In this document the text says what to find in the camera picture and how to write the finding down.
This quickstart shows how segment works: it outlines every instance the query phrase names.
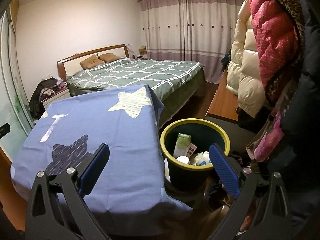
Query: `white star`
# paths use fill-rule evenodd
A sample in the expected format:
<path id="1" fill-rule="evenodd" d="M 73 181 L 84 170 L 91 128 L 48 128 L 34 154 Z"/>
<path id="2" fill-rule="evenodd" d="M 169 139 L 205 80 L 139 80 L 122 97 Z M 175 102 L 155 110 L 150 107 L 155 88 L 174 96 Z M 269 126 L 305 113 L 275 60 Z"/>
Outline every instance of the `white star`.
<path id="1" fill-rule="evenodd" d="M 141 87 L 137 91 L 131 93 L 120 92 L 118 94 L 119 102 L 116 103 L 109 111 L 124 109 L 132 118 L 136 118 L 143 106 L 151 106 L 151 100 L 146 96 L 146 88 Z"/>
<path id="2" fill-rule="evenodd" d="M 40 119 L 46 118 L 48 117 L 48 113 L 47 111 L 44 111 L 43 115 L 40 117 Z"/>

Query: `trash can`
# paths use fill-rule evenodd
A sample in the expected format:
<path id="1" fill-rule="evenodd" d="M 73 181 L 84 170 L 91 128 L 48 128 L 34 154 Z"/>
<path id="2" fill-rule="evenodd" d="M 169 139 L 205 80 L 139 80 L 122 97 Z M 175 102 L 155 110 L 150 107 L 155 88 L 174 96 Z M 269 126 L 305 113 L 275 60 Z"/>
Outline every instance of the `trash can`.
<path id="1" fill-rule="evenodd" d="M 177 161 L 173 157 L 173 152 L 179 133 L 191 135 L 191 142 L 197 146 L 194 153 L 209 151 L 209 147 L 217 143 L 225 155 L 228 155 L 230 140 L 221 127 L 203 119 L 182 119 L 164 129 L 160 145 L 164 157 L 168 159 L 171 183 L 178 190 L 193 191 L 205 182 L 213 166 L 212 164 L 193 166 Z"/>

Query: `sliding wardrobe door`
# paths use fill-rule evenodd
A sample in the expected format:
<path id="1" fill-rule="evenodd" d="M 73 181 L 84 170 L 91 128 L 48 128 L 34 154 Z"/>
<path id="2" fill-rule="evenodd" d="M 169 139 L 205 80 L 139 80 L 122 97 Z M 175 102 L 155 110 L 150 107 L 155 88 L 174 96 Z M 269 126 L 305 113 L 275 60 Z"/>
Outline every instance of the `sliding wardrobe door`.
<path id="1" fill-rule="evenodd" d="M 22 80 L 21 80 L 20 71 L 18 67 L 17 50 L 16 50 L 16 34 L 14 32 L 12 22 L 9 24 L 9 60 L 10 60 L 10 69 L 11 69 L 13 84 L 16 89 L 20 104 L 22 106 L 22 110 L 29 124 L 33 127 L 34 121 L 30 114 L 29 102 L 22 85 Z"/>
<path id="2" fill-rule="evenodd" d="M 0 139 L 0 147 L 12 161 L 20 150 L 31 126 L 22 110 L 11 76 L 9 51 L 9 21 L 4 14 L 0 21 L 0 126 L 8 123 L 10 132 Z"/>

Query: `metal screw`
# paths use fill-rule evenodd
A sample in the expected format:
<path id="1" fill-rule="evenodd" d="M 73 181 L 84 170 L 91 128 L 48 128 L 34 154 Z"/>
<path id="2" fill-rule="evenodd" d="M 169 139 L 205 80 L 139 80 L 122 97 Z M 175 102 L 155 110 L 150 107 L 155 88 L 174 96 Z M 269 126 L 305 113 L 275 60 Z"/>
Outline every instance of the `metal screw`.
<path id="1" fill-rule="evenodd" d="M 276 171 L 275 173 L 273 173 L 273 176 L 275 176 L 276 178 L 280 178 L 280 177 L 281 177 L 281 174 Z"/>
<path id="2" fill-rule="evenodd" d="M 67 173 L 68 173 L 68 174 L 72 174 L 72 173 L 74 173 L 75 171 L 76 171 L 76 169 L 73 168 L 73 167 L 67 168 Z"/>
<path id="3" fill-rule="evenodd" d="M 43 177 L 44 176 L 44 172 L 43 171 L 39 171 L 38 173 L 37 173 L 37 177 L 38 178 L 41 178 L 41 177 Z"/>
<path id="4" fill-rule="evenodd" d="M 244 168 L 244 169 L 243 169 L 243 172 L 244 172 L 245 174 L 251 174 L 251 173 L 252 173 L 252 170 L 251 170 L 250 168 Z"/>

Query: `white puffer jacket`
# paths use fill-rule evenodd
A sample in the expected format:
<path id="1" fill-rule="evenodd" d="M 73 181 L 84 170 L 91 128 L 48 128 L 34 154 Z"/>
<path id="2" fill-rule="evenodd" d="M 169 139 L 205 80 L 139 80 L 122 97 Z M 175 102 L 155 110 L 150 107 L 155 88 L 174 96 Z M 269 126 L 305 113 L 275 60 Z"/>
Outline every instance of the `white puffer jacket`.
<path id="1" fill-rule="evenodd" d="M 249 1 L 245 0 L 238 13 L 235 41 L 232 44 L 228 67 L 227 89 L 238 95 L 239 107 L 251 117 L 255 117 L 266 98 L 260 78 L 259 58 L 249 6 Z"/>

